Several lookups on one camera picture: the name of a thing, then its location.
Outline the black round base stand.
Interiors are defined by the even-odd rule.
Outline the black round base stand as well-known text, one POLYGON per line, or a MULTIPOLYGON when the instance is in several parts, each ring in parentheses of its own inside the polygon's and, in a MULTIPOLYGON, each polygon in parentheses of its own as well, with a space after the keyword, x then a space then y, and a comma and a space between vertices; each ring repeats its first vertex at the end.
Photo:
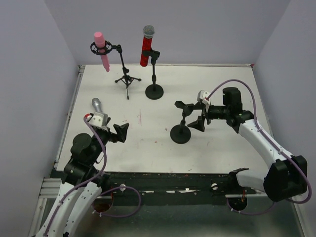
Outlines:
POLYGON ((151 65, 152 65, 152 84, 146 87, 145 95, 147 98, 151 100, 158 100, 164 95, 163 88, 157 84, 157 76, 156 76, 156 68, 155 68, 156 62, 160 56, 160 52, 150 49, 149 51, 143 51, 143 55, 151 57, 151 65))
POLYGON ((176 101, 175 106, 182 109, 182 120, 180 124, 173 126, 170 131, 170 138, 177 144, 185 144, 191 138, 191 132, 186 126, 186 117, 193 112, 194 104, 185 104, 182 101, 176 101))

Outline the silver microphone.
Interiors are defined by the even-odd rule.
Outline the silver microphone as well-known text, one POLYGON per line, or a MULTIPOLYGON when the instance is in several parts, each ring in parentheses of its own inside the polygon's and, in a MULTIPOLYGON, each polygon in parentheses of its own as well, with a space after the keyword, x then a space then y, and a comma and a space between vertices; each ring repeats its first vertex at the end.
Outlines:
POLYGON ((103 113, 103 110, 102 110, 102 103, 101 101, 99 100, 99 98, 93 98, 92 101, 92 106, 95 110, 95 112, 98 112, 98 113, 103 113))

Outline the black tripod shock mount stand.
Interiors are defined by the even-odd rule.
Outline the black tripod shock mount stand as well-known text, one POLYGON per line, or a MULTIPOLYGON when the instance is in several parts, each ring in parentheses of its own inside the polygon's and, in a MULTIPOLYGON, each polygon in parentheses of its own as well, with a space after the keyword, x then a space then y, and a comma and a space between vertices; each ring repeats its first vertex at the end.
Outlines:
MULTIPOLYGON (((122 66, 122 72, 123 72, 123 76, 117 80, 115 80, 115 83, 118 82, 123 82, 123 84, 125 85, 126 88, 126 97, 127 100, 129 100, 129 92, 128 92, 128 88, 129 86, 136 80, 136 81, 141 81, 140 78, 135 78, 135 77, 131 77, 129 75, 129 69, 125 66, 124 63, 124 59, 123 59, 123 55, 122 55, 122 47, 120 44, 118 45, 112 45, 109 41, 105 41, 106 42, 106 54, 110 54, 113 50, 116 50, 120 56, 120 61, 121 61, 121 66, 122 66)), ((95 43, 93 42, 90 45, 90 50, 93 54, 100 56, 101 54, 98 53, 98 49, 95 45, 95 43)))

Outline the red glitter microphone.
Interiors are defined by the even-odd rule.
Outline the red glitter microphone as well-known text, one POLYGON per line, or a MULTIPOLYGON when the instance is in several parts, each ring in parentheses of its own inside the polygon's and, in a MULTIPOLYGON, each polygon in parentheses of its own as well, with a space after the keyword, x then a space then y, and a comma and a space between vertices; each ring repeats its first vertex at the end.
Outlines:
POLYGON ((148 65, 149 57, 144 55, 144 51, 150 51, 152 46, 152 39, 155 34, 155 29, 152 25, 146 25, 143 28, 143 43, 142 43, 142 51, 140 58, 140 65, 142 67, 146 67, 148 65))

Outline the pink microphone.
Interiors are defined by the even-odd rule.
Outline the pink microphone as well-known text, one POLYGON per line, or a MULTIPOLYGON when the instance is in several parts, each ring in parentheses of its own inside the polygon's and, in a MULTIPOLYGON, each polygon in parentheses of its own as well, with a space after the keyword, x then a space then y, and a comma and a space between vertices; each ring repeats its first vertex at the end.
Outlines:
POLYGON ((108 56, 106 54, 106 42, 104 36, 101 32, 94 33, 94 43, 98 49, 98 53, 100 53, 101 61, 106 72, 110 71, 110 64, 108 60, 108 56))

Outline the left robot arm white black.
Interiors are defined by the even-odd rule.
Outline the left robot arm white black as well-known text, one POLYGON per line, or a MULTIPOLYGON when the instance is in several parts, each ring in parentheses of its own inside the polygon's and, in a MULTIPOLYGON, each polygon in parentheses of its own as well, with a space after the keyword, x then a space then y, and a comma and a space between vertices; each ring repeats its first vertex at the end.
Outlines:
POLYGON ((38 237, 72 237, 93 201, 110 185, 108 175, 94 166, 108 142, 125 142, 129 124, 115 124, 115 133, 92 128, 93 136, 80 133, 73 139, 71 158, 63 170, 59 193, 36 234, 38 237))

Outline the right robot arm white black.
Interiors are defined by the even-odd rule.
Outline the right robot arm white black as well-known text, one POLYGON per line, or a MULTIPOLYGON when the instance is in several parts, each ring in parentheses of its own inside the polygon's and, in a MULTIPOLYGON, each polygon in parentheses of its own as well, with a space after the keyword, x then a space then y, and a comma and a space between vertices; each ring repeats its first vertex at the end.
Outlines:
POLYGON ((223 89, 223 105, 210 102, 210 93, 201 90, 197 95, 195 110, 201 115, 188 127, 205 130, 205 124, 214 119, 225 120, 237 134, 243 137, 258 152, 268 167, 266 174, 240 168, 232 172, 239 186, 265 192, 270 200, 278 202, 300 194, 307 189, 307 161, 294 156, 278 144, 255 120, 254 114, 242 107, 241 92, 236 87, 223 89))

